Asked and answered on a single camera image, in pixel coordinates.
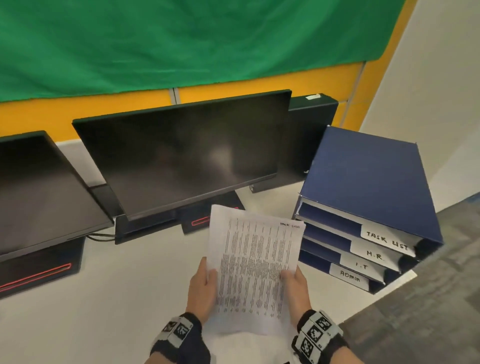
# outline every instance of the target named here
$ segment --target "gray carpet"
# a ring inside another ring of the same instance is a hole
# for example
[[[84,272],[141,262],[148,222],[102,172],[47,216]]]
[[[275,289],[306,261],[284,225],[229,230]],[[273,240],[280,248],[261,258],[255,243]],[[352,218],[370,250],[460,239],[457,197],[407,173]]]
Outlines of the gray carpet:
[[[342,328],[371,364],[480,364],[480,194],[438,213],[445,247]]]

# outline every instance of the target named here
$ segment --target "hand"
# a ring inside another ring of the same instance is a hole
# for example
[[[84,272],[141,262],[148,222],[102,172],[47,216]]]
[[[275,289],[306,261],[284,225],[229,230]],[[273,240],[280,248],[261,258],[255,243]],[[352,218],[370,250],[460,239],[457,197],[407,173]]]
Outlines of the hand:
[[[216,270],[208,272],[207,282],[207,258],[204,256],[200,261],[197,273],[190,280],[188,288],[187,308],[185,312],[190,312],[197,316],[202,325],[207,322],[215,305],[216,299]]]
[[[298,266],[295,274],[289,270],[282,270],[280,272],[280,277],[285,283],[285,288],[287,289],[290,321],[296,329],[303,314],[312,309],[310,297],[308,296],[307,280]]]

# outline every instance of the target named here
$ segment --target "monitor screen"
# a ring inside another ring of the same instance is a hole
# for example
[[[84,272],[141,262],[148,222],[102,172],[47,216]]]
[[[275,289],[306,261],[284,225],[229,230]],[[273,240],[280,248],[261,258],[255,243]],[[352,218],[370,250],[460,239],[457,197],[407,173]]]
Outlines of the monitor screen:
[[[291,91],[73,121],[129,219],[275,176]]]
[[[0,261],[110,226],[47,133],[0,138]]]

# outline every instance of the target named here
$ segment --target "green cloth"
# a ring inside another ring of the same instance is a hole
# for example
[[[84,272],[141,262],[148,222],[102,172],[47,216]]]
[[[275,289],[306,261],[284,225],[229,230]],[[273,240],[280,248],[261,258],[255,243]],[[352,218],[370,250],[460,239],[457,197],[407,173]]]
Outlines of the green cloth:
[[[404,0],[0,1],[0,101],[253,79],[383,53]]]

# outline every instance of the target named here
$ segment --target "task list paper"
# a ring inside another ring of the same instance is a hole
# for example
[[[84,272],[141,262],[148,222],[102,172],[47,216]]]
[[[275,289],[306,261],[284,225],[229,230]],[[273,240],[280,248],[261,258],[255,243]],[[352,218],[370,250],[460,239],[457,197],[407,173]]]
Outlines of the task list paper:
[[[213,205],[207,266],[218,271],[205,329],[282,335],[289,315],[280,271],[295,271],[305,223]]]

